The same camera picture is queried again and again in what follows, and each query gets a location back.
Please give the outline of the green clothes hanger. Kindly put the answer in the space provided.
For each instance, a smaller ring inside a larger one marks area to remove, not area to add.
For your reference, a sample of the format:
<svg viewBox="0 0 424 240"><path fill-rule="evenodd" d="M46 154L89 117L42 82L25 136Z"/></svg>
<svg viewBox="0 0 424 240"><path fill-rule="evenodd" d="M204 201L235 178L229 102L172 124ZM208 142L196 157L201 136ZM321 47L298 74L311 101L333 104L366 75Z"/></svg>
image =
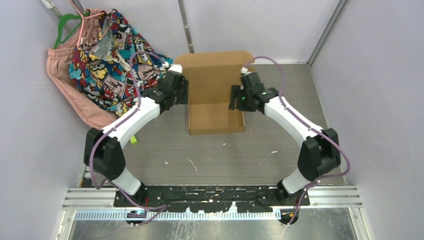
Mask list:
<svg viewBox="0 0 424 240"><path fill-rule="evenodd" d="M79 23L71 30L68 30L68 35L63 37L67 23L73 20L79 20ZM57 37L52 48L56 49L59 45L64 44L82 26L82 24L83 24L83 18L80 15L75 15L71 13L63 15L59 19L58 26L57 26Z"/></svg>

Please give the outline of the colourful comic print shorts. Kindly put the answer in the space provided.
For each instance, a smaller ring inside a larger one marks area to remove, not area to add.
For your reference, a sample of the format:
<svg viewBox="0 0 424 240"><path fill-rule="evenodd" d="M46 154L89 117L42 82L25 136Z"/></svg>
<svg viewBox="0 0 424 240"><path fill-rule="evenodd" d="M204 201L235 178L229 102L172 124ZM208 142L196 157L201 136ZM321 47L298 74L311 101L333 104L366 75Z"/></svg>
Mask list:
<svg viewBox="0 0 424 240"><path fill-rule="evenodd" d="M117 10L102 11L92 43L75 47L69 76L77 89L101 109L118 118L156 87L173 59L157 53Z"/></svg>

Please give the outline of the pink shorts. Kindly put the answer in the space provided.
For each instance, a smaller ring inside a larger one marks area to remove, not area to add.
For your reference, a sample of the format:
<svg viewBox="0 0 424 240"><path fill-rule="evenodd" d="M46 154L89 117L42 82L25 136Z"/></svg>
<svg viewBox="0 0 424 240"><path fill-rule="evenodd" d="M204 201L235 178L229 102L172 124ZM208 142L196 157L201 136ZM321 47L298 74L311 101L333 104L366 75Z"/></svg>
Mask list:
<svg viewBox="0 0 424 240"><path fill-rule="evenodd" d="M110 89L91 94L79 88L78 80L100 87L101 83L97 78L107 78L105 66L112 65L113 61L104 61L78 50L76 48L78 40L79 34L73 33L65 43L48 49L47 75L81 120L90 127L101 129L129 111L138 100L135 96L129 99L108 99ZM77 79L72 78L73 72L76 73Z"/></svg>

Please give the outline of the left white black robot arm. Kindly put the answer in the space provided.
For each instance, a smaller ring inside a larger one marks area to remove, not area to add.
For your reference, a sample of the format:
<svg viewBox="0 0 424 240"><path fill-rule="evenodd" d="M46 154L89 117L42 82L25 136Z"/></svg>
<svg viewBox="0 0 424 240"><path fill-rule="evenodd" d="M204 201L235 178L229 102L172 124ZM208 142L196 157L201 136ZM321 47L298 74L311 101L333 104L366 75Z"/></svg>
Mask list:
<svg viewBox="0 0 424 240"><path fill-rule="evenodd" d="M84 149L84 163L90 173L100 174L122 191L133 206L144 204L145 185L126 167L123 148L142 127L174 105L188 103L188 81L183 68L173 64L156 87L148 89L137 105L110 125L88 131Z"/></svg>

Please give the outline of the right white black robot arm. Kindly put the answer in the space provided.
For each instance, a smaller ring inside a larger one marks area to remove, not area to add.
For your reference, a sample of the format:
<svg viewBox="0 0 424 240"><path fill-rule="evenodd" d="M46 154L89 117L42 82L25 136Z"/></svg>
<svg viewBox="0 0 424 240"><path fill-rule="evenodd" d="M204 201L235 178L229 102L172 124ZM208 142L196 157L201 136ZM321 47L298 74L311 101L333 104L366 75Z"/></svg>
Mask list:
<svg viewBox="0 0 424 240"><path fill-rule="evenodd" d="M265 88L257 72L243 71L240 81L231 86L229 110L261 112L283 127L300 146L296 169L280 180L275 190L281 204L291 205L305 187L341 165L338 134L308 120L275 88Z"/></svg>

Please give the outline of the small green block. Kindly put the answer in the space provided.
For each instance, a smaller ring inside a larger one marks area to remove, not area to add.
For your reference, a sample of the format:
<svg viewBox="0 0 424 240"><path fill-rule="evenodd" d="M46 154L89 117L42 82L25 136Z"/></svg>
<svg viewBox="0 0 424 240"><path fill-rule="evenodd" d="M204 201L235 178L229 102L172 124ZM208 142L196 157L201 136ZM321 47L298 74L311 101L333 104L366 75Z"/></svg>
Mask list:
<svg viewBox="0 0 424 240"><path fill-rule="evenodd" d="M135 136L135 135L133 135L133 136L130 138L130 142L131 142L131 144L132 144L132 145L137 145L137 144L138 144L138 140L137 140L137 138L136 138L136 136Z"/></svg>

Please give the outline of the brown cardboard box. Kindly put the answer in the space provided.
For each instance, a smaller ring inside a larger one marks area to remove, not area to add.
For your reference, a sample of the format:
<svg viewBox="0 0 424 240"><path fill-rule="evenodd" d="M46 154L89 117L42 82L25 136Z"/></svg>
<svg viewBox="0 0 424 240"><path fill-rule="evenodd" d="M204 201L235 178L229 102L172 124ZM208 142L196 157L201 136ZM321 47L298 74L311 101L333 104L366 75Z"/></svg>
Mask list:
<svg viewBox="0 0 424 240"><path fill-rule="evenodd" d="M234 134L245 130L242 111L230 110L231 88L240 85L241 68L253 58L245 50L187 53L175 58L188 81L188 131L191 136Z"/></svg>

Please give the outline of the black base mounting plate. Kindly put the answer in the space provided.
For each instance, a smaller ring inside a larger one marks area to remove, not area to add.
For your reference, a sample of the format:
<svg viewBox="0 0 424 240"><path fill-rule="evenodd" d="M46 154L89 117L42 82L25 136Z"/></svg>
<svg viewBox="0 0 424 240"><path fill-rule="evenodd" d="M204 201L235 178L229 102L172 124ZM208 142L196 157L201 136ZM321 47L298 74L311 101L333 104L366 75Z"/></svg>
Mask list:
<svg viewBox="0 0 424 240"><path fill-rule="evenodd" d="M113 205L125 209L124 220L137 226L149 219L278 220L282 224L294 224L299 218L297 205L310 205L308 194L303 191L295 201L284 203L276 198L276 188L268 185L152 185L145 187L144 204L131 203L117 191Z"/></svg>

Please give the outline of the white stand with pole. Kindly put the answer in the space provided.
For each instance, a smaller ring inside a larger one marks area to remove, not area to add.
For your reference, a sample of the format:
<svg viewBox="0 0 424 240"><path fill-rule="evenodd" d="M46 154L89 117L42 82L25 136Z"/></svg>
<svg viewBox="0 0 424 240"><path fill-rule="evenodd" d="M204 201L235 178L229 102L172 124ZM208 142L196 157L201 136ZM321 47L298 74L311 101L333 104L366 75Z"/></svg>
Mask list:
<svg viewBox="0 0 424 240"><path fill-rule="evenodd" d="M195 49L194 49L193 39L192 39L190 25L188 21L188 16L187 16L186 8L185 8L185 2L184 0L178 0L177 2L178 2L178 7L179 7L182 23L183 23L183 29L185 32L188 51L190 54L194 54Z"/></svg>

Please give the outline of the aluminium frame rail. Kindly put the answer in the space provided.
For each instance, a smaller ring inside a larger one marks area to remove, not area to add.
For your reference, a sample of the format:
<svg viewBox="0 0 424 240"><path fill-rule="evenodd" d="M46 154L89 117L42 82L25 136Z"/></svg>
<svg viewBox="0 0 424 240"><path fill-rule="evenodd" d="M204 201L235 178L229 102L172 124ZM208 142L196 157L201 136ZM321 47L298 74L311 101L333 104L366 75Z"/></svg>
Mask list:
<svg viewBox="0 0 424 240"><path fill-rule="evenodd" d="M65 196L58 240L369 240L355 186L340 178L277 195L298 144L284 132L190 136L140 132L124 155L145 183L137 208L90 172Z"/></svg>

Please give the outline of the pink clothes hanger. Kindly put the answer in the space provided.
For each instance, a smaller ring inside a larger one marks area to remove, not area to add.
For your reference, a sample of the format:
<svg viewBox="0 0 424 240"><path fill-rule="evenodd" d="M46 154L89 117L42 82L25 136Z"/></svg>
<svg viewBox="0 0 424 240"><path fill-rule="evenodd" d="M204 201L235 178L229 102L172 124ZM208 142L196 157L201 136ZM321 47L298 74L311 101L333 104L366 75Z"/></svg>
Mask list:
<svg viewBox="0 0 424 240"><path fill-rule="evenodd" d="M104 14L103 11L97 13L97 14L92 14L89 13L87 16L84 15L84 13L86 12L85 9L83 9L82 4L80 3L79 0L69 0L69 2L71 3L72 7L75 9L75 11L78 13L78 15L81 17L81 27L78 33L78 39L77 39L77 43L76 43L76 47L80 47L81 44L83 43L83 30L84 30L84 25L85 23L92 18L101 16Z"/></svg>

